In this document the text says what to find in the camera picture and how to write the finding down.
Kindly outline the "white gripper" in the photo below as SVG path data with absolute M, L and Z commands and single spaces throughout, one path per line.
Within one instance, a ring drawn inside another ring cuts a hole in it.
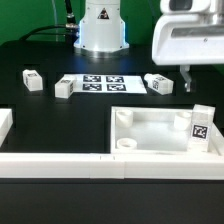
M 181 65 L 190 92 L 189 65 L 224 64 L 224 0 L 161 0 L 160 10 L 152 59 L 157 65 Z

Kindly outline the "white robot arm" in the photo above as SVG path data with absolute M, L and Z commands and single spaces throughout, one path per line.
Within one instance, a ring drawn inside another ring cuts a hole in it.
M 192 65 L 224 64 L 224 0 L 160 0 L 162 16 L 152 40 L 157 65 L 178 65 L 190 88 Z M 106 57 L 129 48 L 120 0 L 86 0 L 74 48 Z

